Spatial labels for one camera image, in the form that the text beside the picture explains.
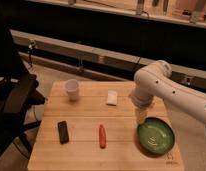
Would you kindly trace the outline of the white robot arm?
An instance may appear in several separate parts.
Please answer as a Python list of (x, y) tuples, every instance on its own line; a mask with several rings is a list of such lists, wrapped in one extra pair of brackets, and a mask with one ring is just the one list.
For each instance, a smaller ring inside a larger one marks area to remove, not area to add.
[(132, 103), (139, 108), (147, 107), (157, 96), (206, 126), (206, 94), (172, 81), (171, 74), (171, 66), (164, 60), (137, 70), (134, 75), (135, 88), (131, 92)]

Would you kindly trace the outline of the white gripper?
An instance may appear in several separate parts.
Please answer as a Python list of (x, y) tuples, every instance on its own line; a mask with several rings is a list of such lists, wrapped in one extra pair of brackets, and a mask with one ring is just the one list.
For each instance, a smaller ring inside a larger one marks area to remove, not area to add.
[(130, 96), (132, 103), (138, 107), (135, 109), (135, 116), (136, 116), (136, 121), (137, 124), (142, 124), (147, 115), (148, 115), (148, 110), (146, 109), (146, 107), (149, 107), (152, 102), (153, 102), (153, 98), (150, 97), (148, 99), (139, 99), (138, 97), (131, 95)]

